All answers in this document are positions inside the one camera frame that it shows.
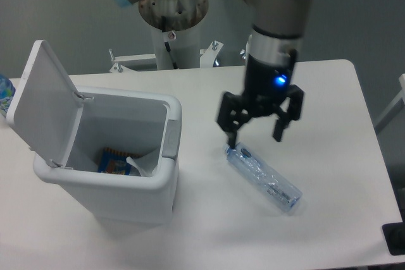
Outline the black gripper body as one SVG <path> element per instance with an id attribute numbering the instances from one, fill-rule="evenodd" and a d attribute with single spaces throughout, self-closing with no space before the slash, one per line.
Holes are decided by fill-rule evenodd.
<path id="1" fill-rule="evenodd" d="M 259 118 L 276 114 L 280 106 L 287 110 L 289 99 L 287 90 L 291 84 L 292 74 L 297 59 L 297 51 L 291 50 L 287 55 L 287 64 L 274 66 L 258 61 L 249 55 L 244 80 L 243 98 L 250 117 Z"/>

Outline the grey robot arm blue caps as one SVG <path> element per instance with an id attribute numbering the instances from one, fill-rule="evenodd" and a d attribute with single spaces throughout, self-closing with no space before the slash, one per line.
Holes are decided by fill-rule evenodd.
<path id="1" fill-rule="evenodd" d="M 154 41 L 161 70 L 200 65 L 198 39 L 191 30 L 206 16 L 207 0 L 115 0 L 137 4 L 144 21 L 158 32 Z M 236 145 L 242 125 L 277 115 L 273 138 L 281 141 L 291 121 L 301 117 L 304 92 L 292 84 L 312 0 L 241 0 L 254 9 L 246 49 L 244 89 L 222 96 L 217 122 L 228 144 Z"/>

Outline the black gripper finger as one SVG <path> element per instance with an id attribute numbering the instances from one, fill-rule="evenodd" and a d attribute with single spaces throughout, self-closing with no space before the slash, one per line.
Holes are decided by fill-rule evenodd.
<path id="1" fill-rule="evenodd" d="M 236 146 L 238 130 L 249 120 L 246 100 L 241 95 L 224 92 L 216 122 L 227 135 L 231 149 Z"/>
<path id="2" fill-rule="evenodd" d="M 287 90 L 289 105 L 286 111 L 280 106 L 276 110 L 278 119 L 273 129 L 273 138 L 277 142 L 282 141 L 284 130 L 289 126 L 291 121 L 298 121 L 301 117 L 302 104 L 304 100 L 304 91 L 297 85 L 289 85 Z"/>

